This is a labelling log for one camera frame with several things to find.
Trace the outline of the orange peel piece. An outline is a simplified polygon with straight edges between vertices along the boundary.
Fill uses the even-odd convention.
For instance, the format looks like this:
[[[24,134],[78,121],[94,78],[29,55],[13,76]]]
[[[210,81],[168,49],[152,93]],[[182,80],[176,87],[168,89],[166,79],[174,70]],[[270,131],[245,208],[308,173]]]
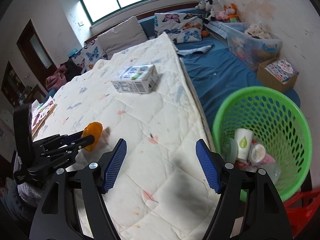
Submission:
[[[81,137],[85,137],[88,135],[92,135],[94,137],[94,142],[91,145],[88,145],[85,147],[85,150],[88,152],[93,151],[93,149],[95,148],[101,133],[103,131],[103,125],[99,122],[92,122],[90,124],[88,124],[88,126],[83,130],[83,133],[81,135]]]

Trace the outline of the white green paper cup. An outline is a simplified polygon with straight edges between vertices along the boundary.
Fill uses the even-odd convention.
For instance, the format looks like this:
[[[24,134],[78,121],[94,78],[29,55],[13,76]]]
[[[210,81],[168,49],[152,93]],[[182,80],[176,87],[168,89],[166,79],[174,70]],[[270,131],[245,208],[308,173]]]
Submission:
[[[234,139],[236,140],[238,153],[237,158],[241,160],[246,160],[251,148],[253,131],[245,128],[238,128],[235,130]]]

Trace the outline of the white milk carton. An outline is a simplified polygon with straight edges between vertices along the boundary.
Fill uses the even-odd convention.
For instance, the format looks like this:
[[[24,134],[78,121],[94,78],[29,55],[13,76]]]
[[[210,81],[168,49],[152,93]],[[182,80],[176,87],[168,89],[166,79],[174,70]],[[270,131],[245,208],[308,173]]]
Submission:
[[[155,65],[145,64],[122,68],[111,82],[119,93],[149,94],[159,78]]]

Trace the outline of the clear plastic cup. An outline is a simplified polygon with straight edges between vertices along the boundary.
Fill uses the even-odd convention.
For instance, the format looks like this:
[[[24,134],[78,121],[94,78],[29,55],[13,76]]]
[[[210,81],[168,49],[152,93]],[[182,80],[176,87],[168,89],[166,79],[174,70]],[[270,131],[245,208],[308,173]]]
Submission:
[[[263,164],[259,168],[263,168],[268,173],[272,182],[276,184],[281,175],[281,168],[277,163]]]

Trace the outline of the red plastic stool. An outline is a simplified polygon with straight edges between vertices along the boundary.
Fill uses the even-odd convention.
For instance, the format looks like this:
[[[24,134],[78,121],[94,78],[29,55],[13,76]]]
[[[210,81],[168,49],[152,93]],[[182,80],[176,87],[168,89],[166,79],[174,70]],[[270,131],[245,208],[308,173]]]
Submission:
[[[319,189],[297,192],[284,202],[293,238],[309,224],[319,208]]]

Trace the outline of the red printed wrapper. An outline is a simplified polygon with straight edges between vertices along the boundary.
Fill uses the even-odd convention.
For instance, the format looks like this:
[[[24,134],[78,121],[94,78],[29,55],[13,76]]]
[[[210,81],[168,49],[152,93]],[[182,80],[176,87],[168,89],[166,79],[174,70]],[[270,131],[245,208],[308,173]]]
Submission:
[[[243,161],[240,161],[240,160],[236,160],[234,165],[239,168],[240,170],[248,170],[249,168],[251,168],[251,166],[246,163],[246,162],[243,162]]]

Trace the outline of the round plastic lid container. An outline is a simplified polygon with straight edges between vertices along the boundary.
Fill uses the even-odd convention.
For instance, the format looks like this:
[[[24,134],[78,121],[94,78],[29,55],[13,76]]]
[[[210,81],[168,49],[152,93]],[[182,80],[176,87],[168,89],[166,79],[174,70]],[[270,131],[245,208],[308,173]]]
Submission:
[[[256,142],[251,146],[248,158],[252,165],[260,165],[264,161],[265,157],[266,149],[262,143]]]

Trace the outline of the pink clothes pile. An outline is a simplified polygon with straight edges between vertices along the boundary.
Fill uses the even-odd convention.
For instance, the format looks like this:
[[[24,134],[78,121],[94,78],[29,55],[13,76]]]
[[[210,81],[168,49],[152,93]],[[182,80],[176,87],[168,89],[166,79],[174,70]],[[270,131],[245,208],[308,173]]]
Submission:
[[[51,89],[59,90],[62,86],[67,83],[65,74],[67,73],[67,68],[65,65],[59,67],[52,76],[46,78],[46,89],[50,91]]]

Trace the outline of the green perforated plastic basket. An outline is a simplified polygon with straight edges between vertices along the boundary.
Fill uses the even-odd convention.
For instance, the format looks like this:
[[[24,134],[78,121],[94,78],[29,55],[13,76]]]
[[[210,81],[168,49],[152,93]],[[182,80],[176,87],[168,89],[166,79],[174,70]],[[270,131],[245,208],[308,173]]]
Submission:
[[[276,189],[282,201],[304,182],[312,160],[312,136],[299,107],[283,93],[262,86],[246,87],[223,100],[214,119],[212,137],[217,152],[237,128],[250,129],[281,168]]]

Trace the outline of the dark wooden door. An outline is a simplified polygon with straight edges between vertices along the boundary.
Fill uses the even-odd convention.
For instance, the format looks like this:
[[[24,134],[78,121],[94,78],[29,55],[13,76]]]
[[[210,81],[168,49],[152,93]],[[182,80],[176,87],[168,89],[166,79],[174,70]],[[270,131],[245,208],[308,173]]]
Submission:
[[[55,73],[57,67],[44,48],[32,20],[28,21],[16,44],[37,80],[48,91],[46,79]]]

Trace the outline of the butterfly print pillow left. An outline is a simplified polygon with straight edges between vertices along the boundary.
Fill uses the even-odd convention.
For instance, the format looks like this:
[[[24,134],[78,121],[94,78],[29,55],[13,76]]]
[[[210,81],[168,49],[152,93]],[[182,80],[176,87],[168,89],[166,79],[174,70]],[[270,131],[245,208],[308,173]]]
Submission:
[[[106,51],[101,47],[98,39],[85,44],[78,52],[71,56],[72,61],[81,68],[81,73],[90,71],[100,59],[107,60]]]

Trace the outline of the butterfly print pillow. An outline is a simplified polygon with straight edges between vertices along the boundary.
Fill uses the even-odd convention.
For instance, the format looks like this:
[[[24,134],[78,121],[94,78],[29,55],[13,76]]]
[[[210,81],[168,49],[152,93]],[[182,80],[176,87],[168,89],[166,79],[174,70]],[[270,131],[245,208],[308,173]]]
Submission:
[[[155,36],[166,33],[174,44],[201,42],[203,16],[185,12],[155,13]]]
[[[81,73],[90,71],[100,59],[107,60],[106,51],[101,47],[98,39],[85,44],[78,52],[71,56],[72,61],[81,68]]]

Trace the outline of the white quilted table cover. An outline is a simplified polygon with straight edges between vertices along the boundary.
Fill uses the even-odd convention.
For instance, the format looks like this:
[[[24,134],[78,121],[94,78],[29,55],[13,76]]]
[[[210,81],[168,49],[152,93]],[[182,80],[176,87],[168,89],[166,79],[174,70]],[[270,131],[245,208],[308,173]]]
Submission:
[[[160,75],[148,94],[120,93],[112,79],[131,66],[152,64]],[[202,107],[166,34],[99,60],[54,96],[56,107],[35,134],[39,140],[103,125],[94,150],[81,150],[69,170],[79,170],[112,150],[127,154],[114,187],[104,195],[122,239],[202,239],[218,195],[209,188],[195,152],[213,146]]]

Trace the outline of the grey plain cushion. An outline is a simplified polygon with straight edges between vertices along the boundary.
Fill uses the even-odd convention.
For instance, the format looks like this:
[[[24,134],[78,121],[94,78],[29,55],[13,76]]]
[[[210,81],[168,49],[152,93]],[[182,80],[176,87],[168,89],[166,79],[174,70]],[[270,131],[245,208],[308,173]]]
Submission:
[[[113,55],[148,40],[142,26],[135,16],[132,16],[107,32],[99,35],[97,39],[101,48],[103,48],[107,55]]]

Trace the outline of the brown cardboard box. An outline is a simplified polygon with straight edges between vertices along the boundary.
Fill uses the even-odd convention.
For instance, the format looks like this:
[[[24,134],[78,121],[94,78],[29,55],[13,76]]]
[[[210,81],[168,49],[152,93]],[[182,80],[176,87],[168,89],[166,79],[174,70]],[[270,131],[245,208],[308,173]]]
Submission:
[[[260,63],[258,66],[258,70],[257,70],[257,79],[264,86],[275,89],[279,92],[285,93],[294,87],[299,74],[292,77],[291,79],[289,79],[289,81],[287,81],[286,83],[282,83],[279,80],[277,80],[271,73],[269,73],[265,69],[267,64],[269,64],[273,61],[276,61],[277,59],[280,59],[280,58],[273,58],[268,61]]]

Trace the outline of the sticker books in box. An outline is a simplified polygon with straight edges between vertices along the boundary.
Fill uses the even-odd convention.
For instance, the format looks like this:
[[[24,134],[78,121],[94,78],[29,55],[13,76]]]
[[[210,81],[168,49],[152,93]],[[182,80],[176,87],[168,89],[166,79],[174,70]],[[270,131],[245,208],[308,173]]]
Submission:
[[[286,59],[277,59],[267,64],[265,69],[282,83],[299,74],[299,71]]]

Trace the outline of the butterfly print pillow right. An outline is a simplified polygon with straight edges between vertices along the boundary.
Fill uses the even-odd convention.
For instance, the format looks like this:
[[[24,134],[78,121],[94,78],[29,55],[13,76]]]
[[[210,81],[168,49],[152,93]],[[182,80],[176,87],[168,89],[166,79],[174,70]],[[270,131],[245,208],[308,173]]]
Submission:
[[[155,36],[166,33],[174,44],[201,42],[203,16],[185,12],[155,13]]]

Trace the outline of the clear plastic storage bin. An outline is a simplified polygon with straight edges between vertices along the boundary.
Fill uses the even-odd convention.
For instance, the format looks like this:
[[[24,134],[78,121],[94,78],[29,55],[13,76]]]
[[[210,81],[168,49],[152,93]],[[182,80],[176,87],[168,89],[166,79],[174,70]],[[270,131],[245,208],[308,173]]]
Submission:
[[[275,58],[282,48],[282,40],[270,33],[271,38],[255,38],[245,33],[250,23],[224,23],[229,51],[248,69],[257,70],[260,63]]]

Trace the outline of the pink plush toy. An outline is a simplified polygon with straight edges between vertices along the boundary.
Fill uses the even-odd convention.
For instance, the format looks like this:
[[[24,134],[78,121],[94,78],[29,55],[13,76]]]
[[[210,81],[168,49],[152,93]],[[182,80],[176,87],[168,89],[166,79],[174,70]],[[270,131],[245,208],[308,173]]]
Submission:
[[[222,22],[228,22],[229,21],[229,15],[225,11],[220,11],[218,12],[216,16],[217,21],[222,21]]]

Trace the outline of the cow plush toy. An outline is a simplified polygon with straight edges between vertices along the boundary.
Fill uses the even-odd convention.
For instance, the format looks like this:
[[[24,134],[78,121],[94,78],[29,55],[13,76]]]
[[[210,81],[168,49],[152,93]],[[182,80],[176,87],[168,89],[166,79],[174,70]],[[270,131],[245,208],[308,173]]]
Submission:
[[[222,6],[218,0],[200,1],[195,8],[205,12],[205,17],[203,19],[205,24],[208,24],[210,21],[215,21],[222,11]]]

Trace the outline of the orange fox plush toy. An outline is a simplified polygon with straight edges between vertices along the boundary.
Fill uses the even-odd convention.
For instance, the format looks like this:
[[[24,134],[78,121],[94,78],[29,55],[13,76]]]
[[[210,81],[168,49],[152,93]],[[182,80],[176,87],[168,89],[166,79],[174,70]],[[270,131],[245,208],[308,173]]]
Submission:
[[[225,22],[231,22],[236,23],[239,22],[239,16],[237,15],[237,7],[234,3],[231,3],[230,5],[224,5],[225,10]]]

